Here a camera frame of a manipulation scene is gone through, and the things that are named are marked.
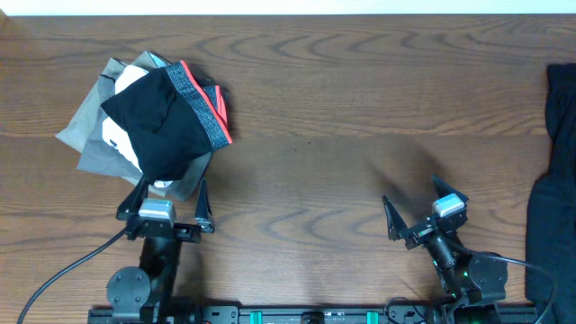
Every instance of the black fabric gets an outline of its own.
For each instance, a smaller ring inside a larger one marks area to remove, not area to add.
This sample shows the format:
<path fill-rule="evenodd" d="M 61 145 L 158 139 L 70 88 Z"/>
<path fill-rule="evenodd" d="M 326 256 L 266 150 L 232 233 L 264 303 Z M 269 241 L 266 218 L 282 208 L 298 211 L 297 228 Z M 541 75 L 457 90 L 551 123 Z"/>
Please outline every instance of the black fabric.
<path fill-rule="evenodd" d="M 102 108 L 128 133 L 151 182 L 180 180 L 194 158 L 213 151 L 198 117 L 164 68 L 153 69 Z"/>
<path fill-rule="evenodd" d="M 553 143 L 548 174 L 528 202 L 526 261 L 556 274 L 558 295 L 544 323 L 576 323 L 576 64 L 548 67 L 546 128 Z M 526 297 L 542 311 L 552 286 L 526 272 Z"/>

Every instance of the cable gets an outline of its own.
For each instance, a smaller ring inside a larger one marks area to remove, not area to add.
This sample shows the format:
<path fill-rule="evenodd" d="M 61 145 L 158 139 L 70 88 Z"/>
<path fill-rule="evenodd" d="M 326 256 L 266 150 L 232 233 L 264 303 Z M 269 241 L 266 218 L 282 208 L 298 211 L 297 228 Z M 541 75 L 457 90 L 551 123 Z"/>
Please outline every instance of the cable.
<path fill-rule="evenodd" d="M 412 308 L 414 309 L 414 311 L 423 319 L 423 321 L 420 321 L 418 323 L 425 323 L 426 322 L 426 318 L 424 317 L 424 315 L 420 312 L 420 310 L 418 310 L 416 308 L 416 306 L 414 306 L 414 304 L 412 303 L 412 301 L 410 301 L 408 298 L 406 297 L 392 297 L 388 302 L 386 302 L 386 306 L 384 306 L 384 315 L 386 315 L 386 317 L 388 317 L 388 321 L 391 322 L 392 324 L 400 324 L 398 323 L 396 320 L 391 319 L 390 318 L 390 314 L 388 313 L 388 305 L 390 305 L 391 302 L 397 301 L 398 299 L 400 300 L 404 300 L 406 302 L 408 302 L 408 305 L 412 306 Z"/>
<path fill-rule="evenodd" d="M 20 317 L 18 317 L 17 324 L 23 324 L 24 323 L 24 317 L 26 316 L 26 313 L 28 312 L 28 310 L 30 309 L 32 304 L 36 301 L 36 299 L 38 299 L 38 297 L 41 295 L 41 293 L 44 293 L 46 288 L 50 287 L 51 284 L 54 284 L 54 282 L 57 281 L 62 275 L 67 274 L 70 270 L 74 269 L 77 266 L 82 265 L 84 262 L 90 260 L 92 257 L 97 255 L 98 253 L 104 251 L 106 248 L 108 248 L 110 245 L 112 245 L 115 241 L 117 241 L 119 238 L 121 238 L 122 235 L 124 235 L 125 230 L 126 229 L 122 229 L 120 232 L 118 232 L 118 234 L 114 235 L 113 238 L 110 238 L 110 240 L 108 242 L 104 243 L 102 246 L 100 246 L 96 250 L 90 252 L 89 254 L 78 259 L 75 263 L 73 263 L 73 264 L 65 267 L 64 269 L 60 270 L 57 274 L 54 274 L 54 276 L 51 277 L 40 288 L 38 288 L 38 290 L 32 295 L 32 297 L 30 297 L 28 302 L 26 302 L 26 306 L 24 306 L 24 308 L 22 309 L 22 312 L 20 313 Z"/>
<path fill-rule="evenodd" d="M 484 252 L 478 252 L 478 251 L 470 250 L 469 248 L 463 247 L 462 245 L 454 242 L 447 235 L 445 235 L 445 239 L 446 239 L 445 241 L 450 246 L 452 246 L 452 248 L 455 248 L 462 253 L 467 253 L 470 255 L 478 256 L 478 257 L 485 257 L 485 258 L 489 258 L 489 259 L 493 259 L 493 260 L 505 261 L 505 262 L 509 262 L 511 264 L 525 266 L 528 269 L 536 270 L 537 272 L 542 273 L 543 275 L 546 276 L 546 278 L 552 284 L 552 291 L 550 292 L 550 297 L 548 298 L 548 302 L 546 303 L 546 307 L 544 307 L 544 310 L 542 311 L 540 316 L 538 316 L 536 318 L 536 320 L 534 321 L 534 324 L 540 323 L 542 321 L 542 319 L 544 318 L 544 316 L 546 315 L 546 313 L 548 311 L 550 311 L 550 309 L 552 308 L 552 305 L 554 304 L 554 301 L 556 300 L 556 291 L 558 290 L 558 283 L 556 281 L 556 277 L 551 272 L 549 272 L 548 270 L 542 268 L 540 265 L 532 265 L 532 264 L 529 264 L 528 262 L 525 262 L 525 261 L 516 260 L 515 258 L 505 257 L 505 256 L 495 256 L 495 255 L 491 255 L 491 254 L 484 253 Z"/>

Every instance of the wooden table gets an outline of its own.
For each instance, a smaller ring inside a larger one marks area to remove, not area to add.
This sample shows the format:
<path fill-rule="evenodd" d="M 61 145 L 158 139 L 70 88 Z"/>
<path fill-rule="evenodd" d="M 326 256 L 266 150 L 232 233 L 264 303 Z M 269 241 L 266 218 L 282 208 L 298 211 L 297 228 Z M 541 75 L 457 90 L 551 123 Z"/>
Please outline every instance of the wooden table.
<path fill-rule="evenodd" d="M 207 178 L 216 234 L 182 252 L 176 291 L 246 305 L 382 304 L 441 294 L 430 257 L 385 233 L 381 196 L 408 223 L 430 175 L 471 197 L 460 237 L 524 258 L 526 206 L 545 172 L 545 68 L 573 61 L 574 16 L 8 18 L 0 34 L 0 322 L 122 228 L 131 190 L 76 170 L 54 138 L 108 58 L 143 50 L 201 66 L 232 93 L 235 142 Z M 191 221 L 195 201 L 177 204 Z M 86 322 L 138 264 L 125 239 L 52 285 L 27 322 Z M 524 269 L 508 268 L 509 302 Z"/>

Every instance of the white wall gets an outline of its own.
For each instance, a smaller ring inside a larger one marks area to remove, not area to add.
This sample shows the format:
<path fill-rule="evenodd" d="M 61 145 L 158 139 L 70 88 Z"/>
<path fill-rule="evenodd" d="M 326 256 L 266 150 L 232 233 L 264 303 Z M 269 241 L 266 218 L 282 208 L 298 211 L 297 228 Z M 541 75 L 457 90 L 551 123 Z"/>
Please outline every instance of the white wall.
<path fill-rule="evenodd" d="M 576 0 L 0 0 L 8 15 L 575 14 Z"/>

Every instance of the gray cloth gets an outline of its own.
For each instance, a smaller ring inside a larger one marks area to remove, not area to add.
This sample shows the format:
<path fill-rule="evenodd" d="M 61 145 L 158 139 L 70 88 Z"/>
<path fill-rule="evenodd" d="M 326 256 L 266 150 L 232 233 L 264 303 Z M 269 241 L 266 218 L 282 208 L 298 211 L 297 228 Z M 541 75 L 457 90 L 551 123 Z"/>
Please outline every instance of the gray cloth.
<path fill-rule="evenodd" d="M 151 70 L 167 64 L 162 58 L 143 52 L 132 65 Z M 118 150 L 102 139 L 102 122 L 108 117 L 100 107 L 114 95 L 114 82 L 122 74 L 126 64 L 111 58 L 98 81 L 82 102 L 82 105 L 70 121 L 70 124 L 56 137 L 81 152 L 78 169 L 105 176 L 121 176 L 133 185 L 140 180 L 142 173 Z M 170 194 L 180 201 L 187 200 L 200 182 L 203 173 L 212 159 L 212 153 L 195 159 L 188 167 L 184 177 L 174 181 L 168 188 L 150 186 L 153 194 Z"/>

